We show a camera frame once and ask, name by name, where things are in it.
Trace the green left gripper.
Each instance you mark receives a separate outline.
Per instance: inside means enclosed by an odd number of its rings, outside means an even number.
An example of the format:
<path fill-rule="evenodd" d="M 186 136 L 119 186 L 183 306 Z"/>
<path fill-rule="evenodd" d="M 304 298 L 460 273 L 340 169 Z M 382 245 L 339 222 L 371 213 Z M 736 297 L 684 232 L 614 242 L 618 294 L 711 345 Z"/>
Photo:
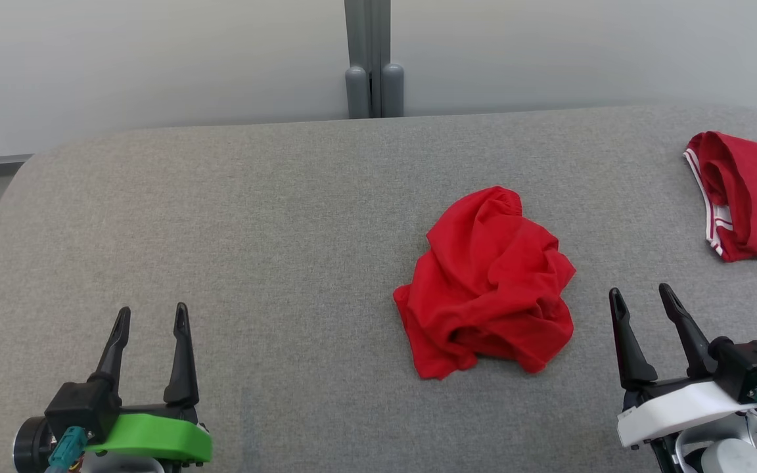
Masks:
<path fill-rule="evenodd" d="M 118 389 L 124 348 L 128 344 L 130 308 L 118 312 L 103 348 L 92 381 L 107 382 Z M 162 404 L 120 407 L 86 423 L 87 450 L 142 456 L 172 464 L 205 464 L 212 461 L 213 439 L 199 422 L 197 369 L 189 311 L 178 302 L 172 333 L 176 347 L 170 380 Z"/>

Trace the red garment white band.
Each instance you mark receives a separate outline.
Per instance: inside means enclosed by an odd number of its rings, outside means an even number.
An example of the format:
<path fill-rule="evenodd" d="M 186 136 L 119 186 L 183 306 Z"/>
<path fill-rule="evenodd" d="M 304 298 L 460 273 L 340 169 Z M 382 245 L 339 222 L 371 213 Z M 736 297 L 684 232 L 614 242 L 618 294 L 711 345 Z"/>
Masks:
<path fill-rule="evenodd" d="M 411 282 L 393 293 L 421 378 L 445 379 L 480 356 L 536 374 L 571 341 L 564 290 L 576 268 L 559 240 L 526 218 L 517 192 L 490 187 L 460 198 L 426 238 Z"/>

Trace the grey fabric sofa seat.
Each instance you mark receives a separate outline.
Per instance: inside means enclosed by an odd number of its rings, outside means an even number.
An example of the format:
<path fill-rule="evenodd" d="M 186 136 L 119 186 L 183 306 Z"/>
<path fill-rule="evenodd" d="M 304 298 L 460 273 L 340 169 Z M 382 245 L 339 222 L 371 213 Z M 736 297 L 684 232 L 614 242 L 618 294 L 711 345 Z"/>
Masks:
<path fill-rule="evenodd" d="M 128 131 L 36 154 L 0 201 L 0 473 L 132 310 L 120 396 L 162 400 L 189 308 L 208 473 L 657 473 L 622 448 L 608 290 L 661 377 L 685 373 L 658 285 L 709 338 L 757 339 L 757 261 L 703 236 L 690 138 L 757 108 L 652 104 Z M 502 186 L 576 266 L 576 333 L 538 375 L 423 380 L 392 292 L 463 196 Z"/>

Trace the grey double partition post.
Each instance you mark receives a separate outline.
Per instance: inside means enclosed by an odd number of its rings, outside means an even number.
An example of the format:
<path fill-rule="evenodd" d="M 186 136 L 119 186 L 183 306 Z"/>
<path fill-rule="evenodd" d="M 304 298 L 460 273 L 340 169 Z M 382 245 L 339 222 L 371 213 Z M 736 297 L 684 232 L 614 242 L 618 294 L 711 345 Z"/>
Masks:
<path fill-rule="evenodd" d="M 405 73 L 391 58 L 391 0 L 344 0 L 344 12 L 349 118 L 402 117 Z"/>

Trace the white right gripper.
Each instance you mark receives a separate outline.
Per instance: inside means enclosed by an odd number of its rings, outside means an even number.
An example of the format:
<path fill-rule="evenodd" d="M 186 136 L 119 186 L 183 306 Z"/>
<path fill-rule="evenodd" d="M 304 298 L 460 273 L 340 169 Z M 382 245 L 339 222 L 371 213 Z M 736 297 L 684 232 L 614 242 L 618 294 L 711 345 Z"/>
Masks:
<path fill-rule="evenodd" d="M 681 340 L 688 363 L 687 376 L 691 379 L 712 376 L 717 362 L 707 352 L 710 342 L 667 282 L 660 284 L 658 293 L 665 314 Z M 626 390 L 625 408 L 618 415 L 618 438 L 622 447 L 630 448 L 645 440 L 681 433 L 724 417 L 736 417 L 738 412 L 749 423 L 749 435 L 757 434 L 757 403 L 738 402 L 713 381 L 690 384 L 637 406 L 637 390 L 654 384 L 658 375 L 644 357 L 631 329 L 631 314 L 619 288 L 610 289 L 608 300 L 619 379 L 622 389 Z"/>

